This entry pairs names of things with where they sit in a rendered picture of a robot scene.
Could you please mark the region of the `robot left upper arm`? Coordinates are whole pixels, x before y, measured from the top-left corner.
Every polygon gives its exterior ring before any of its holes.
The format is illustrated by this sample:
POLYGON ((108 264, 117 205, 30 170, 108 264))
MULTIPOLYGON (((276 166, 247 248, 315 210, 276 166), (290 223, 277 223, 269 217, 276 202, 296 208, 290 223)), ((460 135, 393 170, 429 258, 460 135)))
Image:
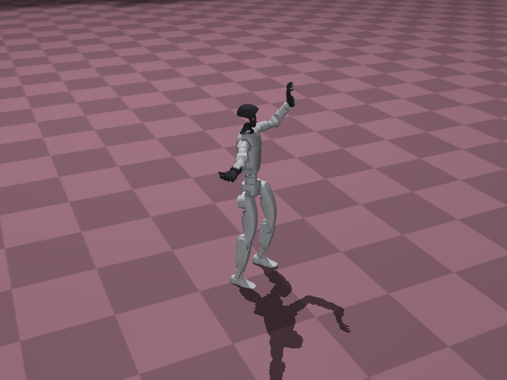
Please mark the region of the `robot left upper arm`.
POLYGON ((280 119, 277 116, 272 116, 269 121, 257 123, 255 127, 259 130, 259 132, 263 132, 271 127, 279 127, 280 123, 280 119))

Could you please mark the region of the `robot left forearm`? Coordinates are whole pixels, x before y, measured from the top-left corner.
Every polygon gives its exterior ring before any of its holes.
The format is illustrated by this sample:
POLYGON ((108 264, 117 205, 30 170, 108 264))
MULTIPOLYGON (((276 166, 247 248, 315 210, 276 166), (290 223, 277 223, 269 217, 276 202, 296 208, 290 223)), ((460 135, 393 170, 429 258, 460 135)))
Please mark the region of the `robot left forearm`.
MULTIPOLYGON (((295 103, 295 98, 294 98, 294 104, 296 105, 295 103)), ((286 101, 284 102, 284 104, 280 107, 279 110, 276 111, 276 113, 273 115, 273 116, 277 116, 278 118, 281 118, 283 119, 285 117, 285 115, 288 113, 289 110, 291 110, 292 107, 289 106, 289 103, 286 101)))

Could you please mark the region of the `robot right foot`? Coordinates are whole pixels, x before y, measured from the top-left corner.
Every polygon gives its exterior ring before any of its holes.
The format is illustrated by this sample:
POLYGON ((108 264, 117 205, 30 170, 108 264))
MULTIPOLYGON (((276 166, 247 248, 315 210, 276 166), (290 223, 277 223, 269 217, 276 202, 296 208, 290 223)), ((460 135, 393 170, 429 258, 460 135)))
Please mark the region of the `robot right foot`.
MULTIPOLYGON (((244 277, 241 278, 241 280, 238 280, 235 277, 236 277, 236 275, 232 275, 230 277, 230 283, 237 284, 237 285, 239 285, 241 287, 246 287, 246 288, 251 288, 251 289, 256 287, 255 283, 250 282, 249 280, 247 280, 244 277)), ((240 278, 240 276, 239 276, 239 278, 240 278)))

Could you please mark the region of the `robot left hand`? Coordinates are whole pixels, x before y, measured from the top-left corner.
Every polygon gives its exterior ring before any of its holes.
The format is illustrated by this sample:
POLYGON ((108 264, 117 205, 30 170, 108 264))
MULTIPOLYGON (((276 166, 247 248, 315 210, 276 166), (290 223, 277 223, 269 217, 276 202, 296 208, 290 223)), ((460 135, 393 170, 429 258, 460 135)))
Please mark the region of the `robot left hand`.
POLYGON ((286 101, 289 103, 290 107, 294 107, 295 106, 294 97, 291 96, 291 91, 294 89, 290 89, 291 87, 293 87, 293 84, 292 84, 292 82, 289 82, 287 84, 287 92, 286 92, 287 100, 286 101))

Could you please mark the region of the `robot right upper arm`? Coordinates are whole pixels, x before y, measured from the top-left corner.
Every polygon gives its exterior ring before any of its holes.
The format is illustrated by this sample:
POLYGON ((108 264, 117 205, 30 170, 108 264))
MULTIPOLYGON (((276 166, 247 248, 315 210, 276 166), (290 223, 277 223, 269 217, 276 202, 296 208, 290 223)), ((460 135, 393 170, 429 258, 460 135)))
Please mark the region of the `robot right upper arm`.
POLYGON ((246 163, 249 162, 249 151, 252 149, 250 142, 247 139, 241 139, 237 145, 238 158, 242 157, 246 159, 246 163))

